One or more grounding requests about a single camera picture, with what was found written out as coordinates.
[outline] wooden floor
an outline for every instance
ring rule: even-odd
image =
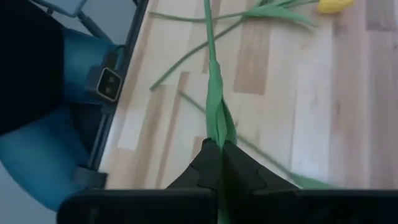
[[[295,11],[318,24],[253,19],[216,42],[224,97],[238,133],[290,170],[346,188],[398,186],[398,34],[395,0],[356,0],[341,14],[316,5]],[[148,9],[203,17],[201,0],[150,0]],[[254,0],[212,0],[213,14]],[[219,33],[236,20],[219,21]],[[206,40],[204,24],[146,15],[100,170],[107,188],[164,188],[189,165],[206,136],[207,50],[156,91],[149,87]],[[284,175],[239,143],[255,160]]]

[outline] yellow flower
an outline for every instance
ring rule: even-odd
[[[335,13],[341,12],[346,7],[352,5],[355,0],[320,0],[318,4],[318,12]]]

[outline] metal chair leg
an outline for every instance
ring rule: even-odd
[[[79,18],[83,26],[85,26],[86,29],[88,29],[88,31],[93,34],[93,36],[112,42],[112,40],[104,33],[104,31],[102,31],[101,28],[97,26],[97,24],[95,24],[95,22],[90,17],[84,14],[84,12],[80,11],[77,17]]]

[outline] green stem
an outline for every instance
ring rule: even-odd
[[[198,109],[200,112],[202,112],[203,114],[206,113],[206,109],[204,107],[200,106],[195,100],[190,98],[187,94],[185,94],[184,92],[181,92],[181,91],[179,91],[178,93],[184,100],[186,100],[188,103],[190,103],[196,109]]]
[[[214,17],[213,20],[219,20],[219,19],[228,19],[236,16],[243,16],[245,12],[237,12],[237,13],[232,13],[232,14],[227,14],[223,16],[218,16]],[[189,18],[189,17],[180,17],[180,16],[173,16],[173,15],[167,15],[159,12],[149,12],[151,16],[155,17],[160,17],[163,19],[170,19],[174,21],[182,21],[182,22],[205,22],[205,18]]]
[[[216,59],[216,45],[214,40],[213,20],[211,19],[210,1],[205,0],[205,14],[206,14],[206,31],[207,41],[209,45],[209,59],[217,61]]]

